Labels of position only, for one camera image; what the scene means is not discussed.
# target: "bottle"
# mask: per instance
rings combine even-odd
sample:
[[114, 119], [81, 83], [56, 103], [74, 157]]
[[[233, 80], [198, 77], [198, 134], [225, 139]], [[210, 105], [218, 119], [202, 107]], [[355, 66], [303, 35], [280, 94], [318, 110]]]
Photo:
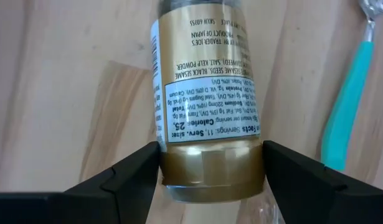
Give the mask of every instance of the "bottle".
[[238, 0], [160, 0], [151, 28], [163, 185], [179, 202], [263, 190], [260, 122]]

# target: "wooden table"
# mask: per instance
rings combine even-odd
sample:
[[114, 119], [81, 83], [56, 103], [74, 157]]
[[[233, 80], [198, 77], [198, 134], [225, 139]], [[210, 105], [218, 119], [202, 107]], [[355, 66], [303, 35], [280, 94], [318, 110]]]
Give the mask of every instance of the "wooden table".
[[[0, 191], [65, 190], [154, 139], [153, 2], [0, 0]], [[364, 28], [357, 1], [244, 8], [263, 137], [319, 159]], [[346, 173], [383, 189], [383, 16]], [[259, 223], [260, 202], [184, 205], [158, 187], [148, 223]]]

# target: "spoon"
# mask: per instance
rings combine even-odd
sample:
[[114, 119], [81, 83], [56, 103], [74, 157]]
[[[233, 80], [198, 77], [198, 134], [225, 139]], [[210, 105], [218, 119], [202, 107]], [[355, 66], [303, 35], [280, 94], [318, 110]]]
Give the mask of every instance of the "spoon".
[[359, 0], [359, 4], [367, 16], [366, 30], [321, 142], [321, 162], [335, 170], [344, 170], [346, 166], [348, 142], [374, 51], [375, 19], [383, 14], [383, 0]]

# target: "barcode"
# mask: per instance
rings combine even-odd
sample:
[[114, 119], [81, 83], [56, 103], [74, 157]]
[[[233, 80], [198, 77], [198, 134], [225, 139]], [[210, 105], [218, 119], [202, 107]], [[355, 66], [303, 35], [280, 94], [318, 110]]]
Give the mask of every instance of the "barcode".
[[151, 40], [151, 48], [153, 50], [153, 78], [158, 75], [158, 55], [157, 55], [156, 36]]

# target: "gold label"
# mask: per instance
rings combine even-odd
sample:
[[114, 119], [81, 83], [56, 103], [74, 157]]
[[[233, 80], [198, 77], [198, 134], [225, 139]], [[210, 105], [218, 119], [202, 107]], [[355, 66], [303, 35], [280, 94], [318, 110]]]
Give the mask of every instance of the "gold label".
[[161, 143], [260, 134], [245, 20], [240, 9], [196, 4], [151, 29]]

